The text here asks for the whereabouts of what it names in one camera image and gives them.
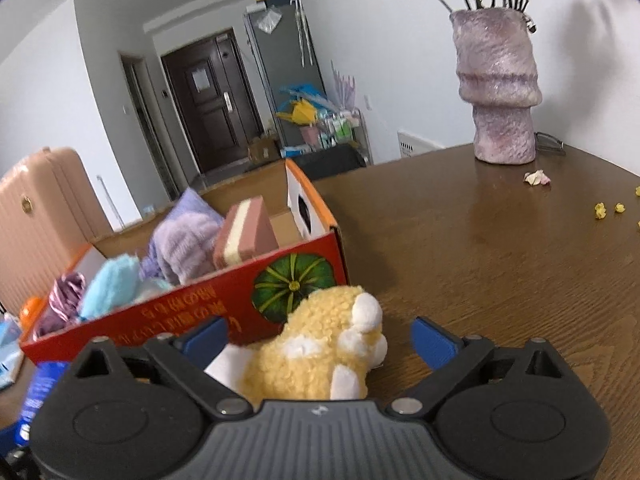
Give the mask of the fallen rose petal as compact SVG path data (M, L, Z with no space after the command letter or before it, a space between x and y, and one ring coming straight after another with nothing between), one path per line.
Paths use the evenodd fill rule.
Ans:
M536 170L534 172L528 172L523 181L530 186L548 185L551 183L551 179L544 173L544 170Z

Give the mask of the blue white small box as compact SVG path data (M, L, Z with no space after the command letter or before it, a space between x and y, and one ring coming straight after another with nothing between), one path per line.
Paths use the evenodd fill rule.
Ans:
M28 445L32 421L69 365L69 362L63 361L41 362L37 365L32 381L27 388L20 418L14 432L14 442L17 446Z

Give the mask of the brown cardboard box on floor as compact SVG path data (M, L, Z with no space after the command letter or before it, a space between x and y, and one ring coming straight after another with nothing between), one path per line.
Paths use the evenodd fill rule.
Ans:
M276 136L258 136L247 145L247 157L255 166L276 162L281 158Z

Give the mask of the fluffy purple headband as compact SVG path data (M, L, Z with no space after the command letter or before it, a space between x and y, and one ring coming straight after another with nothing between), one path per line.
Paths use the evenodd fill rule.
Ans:
M182 285L215 271L213 251L224 216L187 188L154 230L140 278Z

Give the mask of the blue tissue pack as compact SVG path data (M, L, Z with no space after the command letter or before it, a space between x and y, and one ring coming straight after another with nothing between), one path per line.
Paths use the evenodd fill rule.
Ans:
M17 318L9 312L1 315L0 325L0 390L11 387L17 381L24 361L20 347L22 329Z

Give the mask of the black chair back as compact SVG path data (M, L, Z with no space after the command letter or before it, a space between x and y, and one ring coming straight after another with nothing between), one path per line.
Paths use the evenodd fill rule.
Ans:
M338 144L325 150L298 155L293 157L293 162L311 181L346 174L367 166L356 148L349 144Z

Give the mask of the pink suitcase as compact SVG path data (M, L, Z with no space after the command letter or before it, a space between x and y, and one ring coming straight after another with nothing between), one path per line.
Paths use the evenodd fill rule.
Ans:
M1 305L46 296L89 242L112 232L72 148L44 148L1 178Z

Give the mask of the utility cart with bottles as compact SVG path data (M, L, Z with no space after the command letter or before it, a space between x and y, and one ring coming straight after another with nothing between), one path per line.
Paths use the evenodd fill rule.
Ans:
M304 142L313 151L348 144L358 152L367 166L373 164L366 122L358 108L341 110L337 114L323 113L316 122L301 126L299 131Z

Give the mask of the yellow white plush toy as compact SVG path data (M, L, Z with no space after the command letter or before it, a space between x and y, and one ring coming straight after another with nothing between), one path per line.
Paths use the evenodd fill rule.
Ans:
M257 406L265 400L343 401L368 395L386 358L383 310L360 286L313 292L277 337L226 344L205 373Z

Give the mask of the light blue plush toy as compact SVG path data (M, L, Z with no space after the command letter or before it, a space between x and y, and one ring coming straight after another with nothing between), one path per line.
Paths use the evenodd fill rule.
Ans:
M173 288L163 278L142 278L140 259L120 255L106 260L90 282L81 298L79 317L83 321L97 320Z

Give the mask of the purple satin scrunchie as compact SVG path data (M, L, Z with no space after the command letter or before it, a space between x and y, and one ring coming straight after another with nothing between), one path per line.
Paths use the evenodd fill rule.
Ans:
M53 284L47 307L34 328L34 339L65 330L79 320L79 306L87 287L85 277L76 271L60 276Z

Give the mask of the dark brown door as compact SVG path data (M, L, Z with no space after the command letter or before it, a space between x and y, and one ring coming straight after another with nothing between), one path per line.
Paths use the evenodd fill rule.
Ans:
M264 126L233 30L173 50L160 62L201 173L247 158Z

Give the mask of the purple textured vase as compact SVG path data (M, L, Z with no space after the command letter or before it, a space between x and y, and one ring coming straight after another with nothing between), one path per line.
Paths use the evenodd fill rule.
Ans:
M459 96L472 105L474 155L491 165L536 158L532 108L542 102L527 16L508 8L450 14Z

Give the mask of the orange fruit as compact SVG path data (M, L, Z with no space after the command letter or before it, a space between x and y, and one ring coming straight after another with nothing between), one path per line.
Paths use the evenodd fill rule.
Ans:
M41 297L29 297L21 307L20 324L22 330L26 332L40 317L43 308L46 306L46 300Z

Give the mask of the grey refrigerator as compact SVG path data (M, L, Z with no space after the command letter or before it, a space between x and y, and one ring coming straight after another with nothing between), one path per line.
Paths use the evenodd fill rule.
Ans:
M308 84L326 94L311 40L310 25L299 0L265 0L247 8L245 30L258 74L283 146L303 143L299 126L277 116L290 110L290 87Z

